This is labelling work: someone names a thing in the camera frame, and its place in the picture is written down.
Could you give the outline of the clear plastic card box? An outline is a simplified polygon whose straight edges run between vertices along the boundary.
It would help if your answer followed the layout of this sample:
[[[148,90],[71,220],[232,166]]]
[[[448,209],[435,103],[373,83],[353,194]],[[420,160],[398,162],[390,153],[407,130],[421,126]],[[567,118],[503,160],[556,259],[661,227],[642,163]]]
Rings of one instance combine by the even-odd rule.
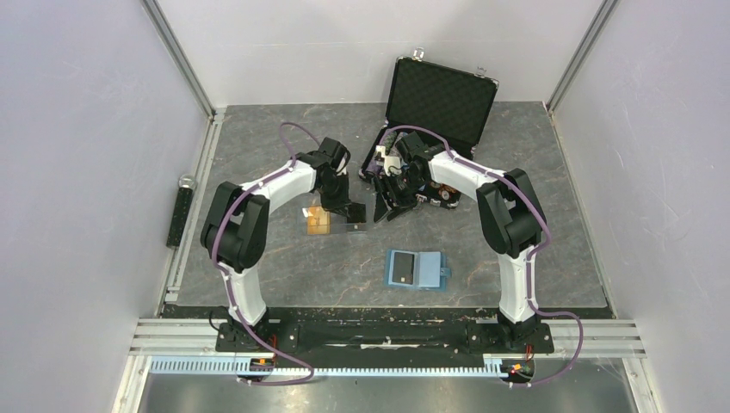
[[[305,233],[306,233],[306,213],[305,209],[309,206],[303,207],[300,209],[300,216],[299,219],[304,225]],[[344,228],[344,218],[336,215],[333,212],[329,212],[331,214],[331,233],[329,235],[336,235],[336,234],[344,234],[344,233],[355,233],[355,232],[346,232]]]

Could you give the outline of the black VIP credit card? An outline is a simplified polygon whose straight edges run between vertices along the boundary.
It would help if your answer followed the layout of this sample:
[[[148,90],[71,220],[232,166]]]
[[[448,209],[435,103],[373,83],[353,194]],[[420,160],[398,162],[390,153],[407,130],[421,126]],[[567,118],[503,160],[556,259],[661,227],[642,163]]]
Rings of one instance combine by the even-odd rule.
[[[415,256],[412,253],[396,251],[392,259],[392,281],[412,285],[414,281]]]

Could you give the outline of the blue card holder wallet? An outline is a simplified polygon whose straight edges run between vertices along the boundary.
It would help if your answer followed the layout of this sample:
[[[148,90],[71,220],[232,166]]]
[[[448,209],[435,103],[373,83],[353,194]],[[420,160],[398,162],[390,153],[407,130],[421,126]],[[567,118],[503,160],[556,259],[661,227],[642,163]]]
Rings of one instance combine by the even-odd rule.
[[[415,256],[414,281],[412,285],[399,284],[392,281],[393,253],[405,252]],[[414,252],[406,250],[389,250],[384,267],[384,284],[388,287],[400,287],[410,290],[445,291],[447,281],[451,277],[447,257],[438,251]]]

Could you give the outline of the dark card stack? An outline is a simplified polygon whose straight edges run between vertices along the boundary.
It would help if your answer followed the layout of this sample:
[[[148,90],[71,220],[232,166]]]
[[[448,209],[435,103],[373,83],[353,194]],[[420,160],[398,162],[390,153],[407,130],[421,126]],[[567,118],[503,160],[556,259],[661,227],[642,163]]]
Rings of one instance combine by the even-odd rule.
[[[346,232],[367,230],[367,208],[362,203],[352,203],[346,207],[344,228]]]

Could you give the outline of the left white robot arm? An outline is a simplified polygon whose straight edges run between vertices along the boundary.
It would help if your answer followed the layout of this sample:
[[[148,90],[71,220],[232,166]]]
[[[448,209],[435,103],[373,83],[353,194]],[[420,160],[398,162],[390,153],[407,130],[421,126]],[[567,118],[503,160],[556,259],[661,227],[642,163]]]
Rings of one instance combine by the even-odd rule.
[[[274,172],[253,182],[222,182],[216,189],[201,231],[201,245],[221,272],[231,317],[241,323],[237,338],[249,350],[264,348],[270,327],[257,264],[267,243],[269,216],[307,193],[319,195],[328,213],[345,224],[364,226],[366,207],[350,199],[350,151],[325,138],[315,151],[298,153]]]

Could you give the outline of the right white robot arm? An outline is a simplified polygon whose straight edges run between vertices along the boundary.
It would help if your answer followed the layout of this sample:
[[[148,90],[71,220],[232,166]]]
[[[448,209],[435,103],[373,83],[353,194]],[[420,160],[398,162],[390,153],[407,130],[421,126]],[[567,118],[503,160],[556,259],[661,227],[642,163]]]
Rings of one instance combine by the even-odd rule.
[[[452,151],[447,142],[429,146],[413,131],[395,139],[390,147],[374,144],[361,177],[374,185],[376,222],[411,211],[432,183],[475,200],[483,237],[498,255],[498,342],[509,351],[518,351],[531,341],[540,323],[531,270],[548,229],[523,170],[487,168]]]

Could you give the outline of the black poker chip case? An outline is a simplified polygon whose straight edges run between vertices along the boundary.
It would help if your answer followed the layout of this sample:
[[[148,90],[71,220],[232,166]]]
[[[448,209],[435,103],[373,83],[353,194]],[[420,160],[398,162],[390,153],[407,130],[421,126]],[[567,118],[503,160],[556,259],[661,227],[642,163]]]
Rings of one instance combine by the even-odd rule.
[[[394,140],[411,130],[388,133],[390,126],[420,126],[447,140],[450,149],[472,160],[498,93],[498,80],[414,57],[399,57],[393,68],[385,125],[364,158],[358,175],[367,183],[381,173],[374,158],[376,147],[393,147]]]

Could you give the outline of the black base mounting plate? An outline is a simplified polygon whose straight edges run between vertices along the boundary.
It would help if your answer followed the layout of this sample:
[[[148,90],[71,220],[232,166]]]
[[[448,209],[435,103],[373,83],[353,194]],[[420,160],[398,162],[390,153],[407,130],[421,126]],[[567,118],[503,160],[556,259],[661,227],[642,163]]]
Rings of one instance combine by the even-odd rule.
[[[251,333],[222,305],[169,305],[161,317],[204,321],[220,353],[275,348],[280,367],[476,367],[483,354],[554,352],[547,324],[510,342],[492,307],[270,307]]]

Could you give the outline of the black microphone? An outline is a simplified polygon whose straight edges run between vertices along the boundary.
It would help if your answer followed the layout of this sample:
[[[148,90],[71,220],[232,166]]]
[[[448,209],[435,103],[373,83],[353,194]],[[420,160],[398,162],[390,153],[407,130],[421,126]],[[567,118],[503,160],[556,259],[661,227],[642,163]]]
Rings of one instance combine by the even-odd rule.
[[[166,239],[167,248],[176,249],[181,245],[196,186],[197,182],[191,175],[181,176],[178,180],[176,200]]]

